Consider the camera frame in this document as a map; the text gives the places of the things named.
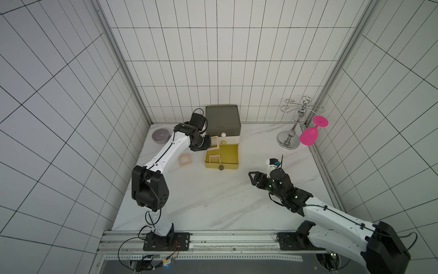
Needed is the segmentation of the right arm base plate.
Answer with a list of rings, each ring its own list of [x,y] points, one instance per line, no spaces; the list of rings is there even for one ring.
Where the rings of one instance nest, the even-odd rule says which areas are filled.
[[[277,242],[281,251],[319,251],[306,234],[298,232],[279,232]]]

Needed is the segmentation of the orange brooch box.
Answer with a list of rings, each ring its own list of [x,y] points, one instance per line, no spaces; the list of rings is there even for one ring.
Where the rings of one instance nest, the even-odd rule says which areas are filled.
[[[220,154],[210,155],[209,163],[221,163],[221,155]]]
[[[179,156],[179,165],[187,166],[192,163],[191,155],[189,153],[181,154]]]
[[[217,150],[219,148],[220,148],[219,137],[218,136],[211,137],[211,148],[209,150]]]

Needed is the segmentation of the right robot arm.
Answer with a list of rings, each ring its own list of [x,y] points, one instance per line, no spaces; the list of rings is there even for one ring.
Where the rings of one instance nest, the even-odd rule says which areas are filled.
[[[311,193],[294,187],[288,174],[277,168],[265,174],[249,172],[251,184],[266,190],[276,202],[304,217],[295,233],[295,245],[333,251],[363,266],[371,274],[403,274],[411,260],[409,249],[394,228],[355,218],[329,206]]]

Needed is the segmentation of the three-drawer storage cabinet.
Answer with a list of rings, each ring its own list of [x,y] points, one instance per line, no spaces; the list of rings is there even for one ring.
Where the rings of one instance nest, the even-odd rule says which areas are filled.
[[[241,120],[237,105],[206,106],[210,137],[218,136],[220,148],[207,150],[205,167],[219,170],[237,170],[239,167],[238,145],[241,135]],[[221,163],[209,163],[209,156],[220,154]]]

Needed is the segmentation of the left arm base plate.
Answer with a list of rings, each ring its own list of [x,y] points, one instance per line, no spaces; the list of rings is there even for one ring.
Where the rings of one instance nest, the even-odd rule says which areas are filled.
[[[167,236],[158,236],[149,232],[145,236],[143,251],[188,251],[191,234],[170,231]]]

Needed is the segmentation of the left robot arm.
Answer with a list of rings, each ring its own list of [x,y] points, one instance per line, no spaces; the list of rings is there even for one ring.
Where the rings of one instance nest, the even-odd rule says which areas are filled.
[[[158,154],[146,165],[136,166],[132,170],[131,196],[138,206],[147,209],[145,219],[152,231],[145,240],[154,248],[171,248],[175,242],[175,227],[165,210],[169,198],[165,181],[168,167],[187,148],[193,152],[211,148],[211,137],[205,134],[207,128],[208,121],[205,118],[177,124]]]

